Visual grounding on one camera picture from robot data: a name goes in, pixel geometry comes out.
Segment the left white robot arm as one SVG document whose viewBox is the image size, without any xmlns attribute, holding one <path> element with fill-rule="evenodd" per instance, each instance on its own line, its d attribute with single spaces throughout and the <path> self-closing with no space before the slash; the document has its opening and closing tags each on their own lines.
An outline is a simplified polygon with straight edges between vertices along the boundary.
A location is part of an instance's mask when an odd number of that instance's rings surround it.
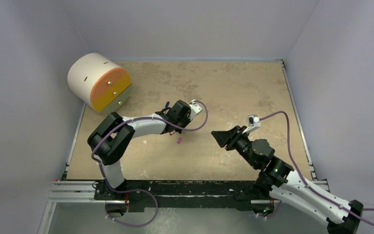
<svg viewBox="0 0 374 234">
<path fill-rule="evenodd" d="M 181 133 L 202 110 L 198 103 L 187 104 L 179 100 L 172 107 L 144 117 L 122 117 L 116 112 L 108 114 L 87 139 L 90 148 L 96 150 L 93 159 L 100 163 L 102 175 L 109 183 L 107 194 L 113 199 L 125 195 L 120 159 L 132 139 Z"/>
</svg>

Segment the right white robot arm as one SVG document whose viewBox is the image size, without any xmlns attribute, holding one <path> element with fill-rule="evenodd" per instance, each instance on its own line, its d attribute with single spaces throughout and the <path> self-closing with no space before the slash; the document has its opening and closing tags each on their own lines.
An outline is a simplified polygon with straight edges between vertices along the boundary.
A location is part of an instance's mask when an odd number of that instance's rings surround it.
<svg viewBox="0 0 374 234">
<path fill-rule="evenodd" d="M 288 163 L 274 155 L 266 139 L 251 141 L 243 127 L 212 131 L 221 148 L 236 150 L 255 170 L 258 178 L 253 191 L 259 198 L 281 200 L 310 215 L 327 227 L 330 234 L 355 234 L 360 224 L 363 204 L 347 201 L 307 180 Z"/>
</svg>

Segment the round white drawer cabinet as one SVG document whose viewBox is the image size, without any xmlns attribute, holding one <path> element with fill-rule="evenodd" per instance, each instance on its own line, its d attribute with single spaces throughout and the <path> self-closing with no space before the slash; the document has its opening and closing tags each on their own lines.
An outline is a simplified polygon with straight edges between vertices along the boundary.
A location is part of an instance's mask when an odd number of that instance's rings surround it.
<svg viewBox="0 0 374 234">
<path fill-rule="evenodd" d="M 103 115 L 118 110 L 132 91 L 128 71 L 98 53 L 78 59 L 69 69 L 67 82 L 75 95 Z"/>
</svg>

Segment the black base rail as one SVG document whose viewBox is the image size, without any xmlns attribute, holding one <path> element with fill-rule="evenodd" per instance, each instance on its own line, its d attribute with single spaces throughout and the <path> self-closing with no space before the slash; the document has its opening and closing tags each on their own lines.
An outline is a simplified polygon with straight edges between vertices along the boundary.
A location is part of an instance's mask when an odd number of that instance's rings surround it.
<svg viewBox="0 0 374 234">
<path fill-rule="evenodd" d="M 103 180 L 92 184 L 94 199 L 112 213 L 143 212 L 146 208 L 235 209 L 268 216 L 281 202 L 258 192 L 248 180 L 126 180 L 111 190 Z"/>
</svg>

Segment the aluminium table edge rail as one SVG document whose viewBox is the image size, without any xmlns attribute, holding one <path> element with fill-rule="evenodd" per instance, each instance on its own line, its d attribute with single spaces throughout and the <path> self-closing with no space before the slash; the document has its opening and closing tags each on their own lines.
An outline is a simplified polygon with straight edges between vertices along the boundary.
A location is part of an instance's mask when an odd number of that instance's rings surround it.
<svg viewBox="0 0 374 234">
<path fill-rule="evenodd" d="M 200 114 L 183 132 L 181 143 L 170 136 L 146 136 L 129 146 L 122 163 L 127 180 L 154 194 L 161 207 L 226 207 L 225 196 L 251 184 L 257 175 L 244 160 L 219 148 L 210 132 L 243 125 L 252 111 L 267 115 L 286 111 L 292 154 L 303 175 L 315 179 L 285 65 L 275 61 L 119 61 L 133 90 L 118 109 L 125 116 L 145 115 L 166 101 L 198 99 L 209 114 Z"/>
</svg>

